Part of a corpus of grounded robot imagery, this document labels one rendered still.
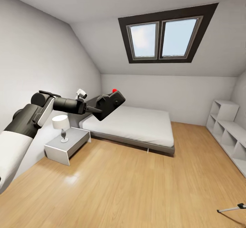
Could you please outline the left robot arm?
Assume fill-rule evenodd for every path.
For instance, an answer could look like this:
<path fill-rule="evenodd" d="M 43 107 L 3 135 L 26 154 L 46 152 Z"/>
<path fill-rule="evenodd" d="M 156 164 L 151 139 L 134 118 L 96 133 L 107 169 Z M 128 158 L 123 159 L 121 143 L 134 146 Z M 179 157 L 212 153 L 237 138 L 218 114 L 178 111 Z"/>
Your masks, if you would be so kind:
<path fill-rule="evenodd" d="M 77 91 L 75 100 L 39 90 L 32 96 L 31 104 L 13 115 L 13 121 L 0 134 L 0 195 L 14 179 L 38 129 L 42 128 L 53 110 L 81 115 L 103 112 L 87 106 L 83 100 L 86 97 L 81 89 Z"/>

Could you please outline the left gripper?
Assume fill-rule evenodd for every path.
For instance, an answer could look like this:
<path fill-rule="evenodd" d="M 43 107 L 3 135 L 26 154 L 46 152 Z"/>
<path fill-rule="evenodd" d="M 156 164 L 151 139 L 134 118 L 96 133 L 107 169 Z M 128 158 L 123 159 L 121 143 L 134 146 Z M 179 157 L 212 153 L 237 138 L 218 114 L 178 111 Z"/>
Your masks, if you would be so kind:
<path fill-rule="evenodd" d="M 64 112 L 72 114 L 102 113 L 102 110 L 87 106 L 86 102 L 67 98 L 64 104 Z"/>

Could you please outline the camera tripod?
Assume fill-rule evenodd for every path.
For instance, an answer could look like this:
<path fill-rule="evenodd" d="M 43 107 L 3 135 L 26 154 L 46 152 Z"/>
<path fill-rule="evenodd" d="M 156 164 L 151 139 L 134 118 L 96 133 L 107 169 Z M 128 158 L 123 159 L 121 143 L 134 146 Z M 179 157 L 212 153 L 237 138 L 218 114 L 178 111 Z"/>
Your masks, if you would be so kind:
<path fill-rule="evenodd" d="M 236 209 L 241 209 L 241 208 L 246 208 L 246 204 L 244 203 L 241 203 L 241 204 L 238 204 L 238 207 L 234 207 L 234 208 L 228 208 L 228 209 L 224 209 L 224 210 L 217 210 L 218 213 L 221 213 L 223 211 L 230 211 L 230 210 L 236 210 Z"/>

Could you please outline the digital camera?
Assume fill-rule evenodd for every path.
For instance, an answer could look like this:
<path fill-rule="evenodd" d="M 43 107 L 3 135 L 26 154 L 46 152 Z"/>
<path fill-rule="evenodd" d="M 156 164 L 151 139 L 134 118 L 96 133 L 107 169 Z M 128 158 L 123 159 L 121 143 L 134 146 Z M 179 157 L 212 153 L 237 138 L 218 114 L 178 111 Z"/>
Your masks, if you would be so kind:
<path fill-rule="evenodd" d="M 102 121 L 105 119 L 110 113 L 112 113 L 115 109 L 121 106 L 122 103 L 126 101 L 125 97 L 122 93 L 113 89 L 110 94 L 102 94 L 97 98 L 96 106 L 94 108 L 102 110 L 102 113 L 93 113 L 93 115 L 99 120 Z"/>

